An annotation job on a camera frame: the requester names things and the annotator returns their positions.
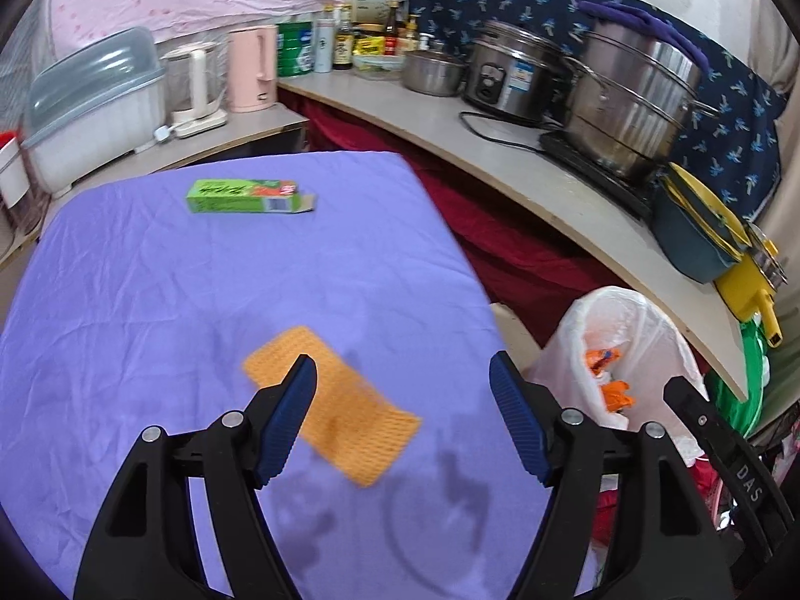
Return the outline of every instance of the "silver screw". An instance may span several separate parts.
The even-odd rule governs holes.
[[[148,426],[141,431],[141,439],[146,443],[154,443],[159,438],[161,438],[161,428],[157,426]]]
[[[226,412],[224,415],[222,415],[222,425],[223,427],[228,427],[229,429],[238,427],[244,421],[245,416],[242,415],[238,410],[231,410],[230,412]]]
[[[577,425],[583,423],[583,413],[577,410],[577,408],[566,408],[564,412],[561,413],[561,419],[565,424],[569,424],[571,427],[577,427]]]
[[[667,431],[665,431],[664,427],[661,426],[661,424],[659,424],[657,421],[648,421],[645,424],[645,433],[656,440],[660,440],[667,435]]]

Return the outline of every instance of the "purple tablecloth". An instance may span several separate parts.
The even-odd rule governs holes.
[[[285,178],[311,213],[192,214],[197,178]],[[523,471],[489,390],[503,344],[487,298],[397,155],[233,160],[98,187],[69,202],[0,341],[0,503],[67,595],[139,432],[207,427],[255,388],[243,359],[311,327],[419,433],[357,488],[300,439],[261,492],[305,600],[504,600],[548,492]],[[202,484],[209,582],[227,591]]]

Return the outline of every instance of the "purple towel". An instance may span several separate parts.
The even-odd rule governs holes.
[[[578,3],[577,9],[591,17],[616,22],[618,25],[633,29],[633,31],[637,31],[643,36],[651,36],[659,39],[659,41],[669,43],[687,55],[695,66],[702,70],[704,75],[709,73],[708,59],[696,45],[691,43],[685,35],[678,33],[674,27],[647,11],[643,11],[641,8],[617,3],[596,4],[584,0]]]

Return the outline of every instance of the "white plastic bag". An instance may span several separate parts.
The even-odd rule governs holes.
[[[609,367],[611,379],[627,383],[627,395],[636,400],[622,412],[608,412],[585,360],[587,350],[610,348],[621,352]],[[527,381],[546,386],[562,407],[583,411],[601,427],[638,431],[650,421],[662,424],[690,467],[703,451],[663,400],[665,385],[679,375],[708,399],[695,357],[672,320],[641,293],[617,286],[576,300],[525,372]]]

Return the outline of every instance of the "barcode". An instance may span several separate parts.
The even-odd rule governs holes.
[[[268,212],[291,212],[292,201],[288,198],[270,198]]]

